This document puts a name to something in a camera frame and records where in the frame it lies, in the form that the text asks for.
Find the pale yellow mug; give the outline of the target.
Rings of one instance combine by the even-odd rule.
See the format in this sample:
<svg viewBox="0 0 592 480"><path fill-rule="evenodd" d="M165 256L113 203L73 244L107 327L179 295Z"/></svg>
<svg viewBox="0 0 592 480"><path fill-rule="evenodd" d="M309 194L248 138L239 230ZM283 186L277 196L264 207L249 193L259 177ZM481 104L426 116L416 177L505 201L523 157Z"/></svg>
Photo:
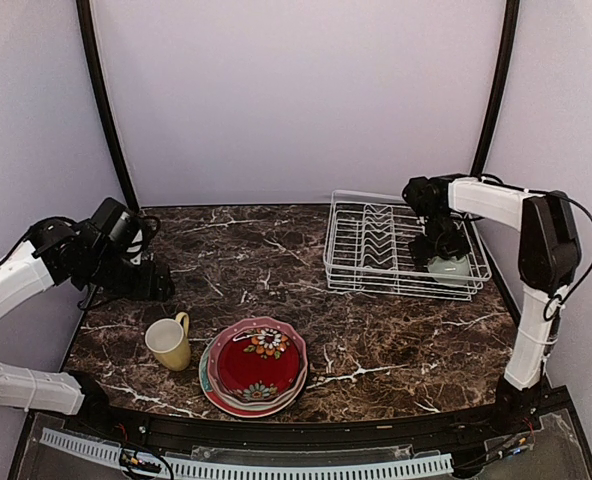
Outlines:
<svg viewBox="0 0 592 480"><path fill-rule="evenodd" d="M189 327L189 315L179 312L174 318L155 321L145 332L146 347L171 371L183 371L190 364Z"/></svg>

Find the pink dotted bowl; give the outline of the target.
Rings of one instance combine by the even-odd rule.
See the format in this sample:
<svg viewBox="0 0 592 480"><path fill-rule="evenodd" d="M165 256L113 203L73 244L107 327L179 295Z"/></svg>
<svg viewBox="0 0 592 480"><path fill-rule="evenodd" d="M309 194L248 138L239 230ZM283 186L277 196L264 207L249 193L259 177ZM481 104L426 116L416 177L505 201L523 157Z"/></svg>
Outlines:
<svg viewBox="0 0 592 480"><path fill-rule="evenodd" d="M290 324L275 320L270 317L257 317L257 318L248 318L243 319L234 325L225 328L217 337L216 343L214 348L211 350L210 357L209 357L209 365L208 365L208 373L209 376L215 381L216 383L216 390L220 394L225 394L230 399L237 400L231 394L228 394L221 385L221 381L218 379L217 373L217 356L225 346L225 344L231 340L233 337L237 336L238 334L255 328L275 328L281 330L283 333L287 334L295 343L297 349L301 355L301 370L298 375L300 376L301 372L307 368L309 370L309 362L307 358L307 344L305 340L300 336L300 334L292 327Z"/></svg>

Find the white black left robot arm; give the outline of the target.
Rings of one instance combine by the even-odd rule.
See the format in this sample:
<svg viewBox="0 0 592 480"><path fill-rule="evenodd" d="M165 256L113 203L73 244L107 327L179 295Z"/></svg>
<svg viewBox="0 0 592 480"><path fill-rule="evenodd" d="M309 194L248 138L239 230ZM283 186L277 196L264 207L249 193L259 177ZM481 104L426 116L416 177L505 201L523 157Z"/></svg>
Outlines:
<svg viewBox="0 0 592 480"><path fill-rule="evenodd" d="M175 293L168 265L143 258L160 229L107 197L85 220L49 217L30 226L0 259L0 320L25 301L70 282L99 287L114 299L169 300ZM84 373L50 373L0 362L0 406L76 415L96 436L117 427L102 388Z"/></svg>

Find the pale green glass cup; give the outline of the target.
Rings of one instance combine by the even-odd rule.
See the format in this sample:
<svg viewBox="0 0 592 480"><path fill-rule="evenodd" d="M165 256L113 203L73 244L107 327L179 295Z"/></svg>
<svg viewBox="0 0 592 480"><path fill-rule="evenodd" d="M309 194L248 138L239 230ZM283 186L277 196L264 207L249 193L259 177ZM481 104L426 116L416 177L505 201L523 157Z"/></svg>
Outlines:
<svg viewBox="0 0 592 480"><path fill-rule="evenodd" d="M441 285L465 286L470 279L470 263L466 256L444 259L433 257L427 264L430 277Z"/></svg>

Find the striped rim cream plate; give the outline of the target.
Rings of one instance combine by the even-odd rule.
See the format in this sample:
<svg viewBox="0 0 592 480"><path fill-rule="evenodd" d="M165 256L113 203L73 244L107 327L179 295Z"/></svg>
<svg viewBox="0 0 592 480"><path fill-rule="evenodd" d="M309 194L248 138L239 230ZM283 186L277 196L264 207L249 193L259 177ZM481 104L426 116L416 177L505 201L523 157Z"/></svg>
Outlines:
<svg viewBox="0 0 592 480"><path fill-rule="evenodd" d="M298 390L297 395L295 396L294 400L298 401L302 398L302 396L304 395L307 385L309 383L309 374L307 376L304 377L304 380L302 382L302 386L300 387L300 389Z"/></svg>

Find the small red flower plate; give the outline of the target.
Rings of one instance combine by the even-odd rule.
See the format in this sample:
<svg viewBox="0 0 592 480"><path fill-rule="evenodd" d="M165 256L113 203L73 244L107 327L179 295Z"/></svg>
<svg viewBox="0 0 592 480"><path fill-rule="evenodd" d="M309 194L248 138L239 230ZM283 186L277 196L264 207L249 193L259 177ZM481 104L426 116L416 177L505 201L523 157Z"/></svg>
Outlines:
<svg viewBox="0 0 592 480"><path fill-rule="evenodd" d="M301 355L294 341L275 328L244 331L217 356L222 387L243 403L274 400L293 386L300 370Z"/></svg>

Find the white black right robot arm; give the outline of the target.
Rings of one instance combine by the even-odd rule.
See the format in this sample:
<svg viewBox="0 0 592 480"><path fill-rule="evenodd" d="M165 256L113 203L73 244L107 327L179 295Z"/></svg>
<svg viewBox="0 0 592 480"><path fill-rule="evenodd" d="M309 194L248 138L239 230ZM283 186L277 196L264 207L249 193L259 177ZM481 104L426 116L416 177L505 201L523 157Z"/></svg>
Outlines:
<svg viewBox="0 0 592 480"><path fill-rule="evenodd" d="M530 190L489 176L463 174L414 177L402 197L417 216L427 220L426 242L443 258L457 256L463 248L451 225L454 213L495 221L519 233L523 306L499 386L510 392L535 387L557 341L561 310L584 280L576 274L582 258L572 212L577 201L562 191Z"/></svg>

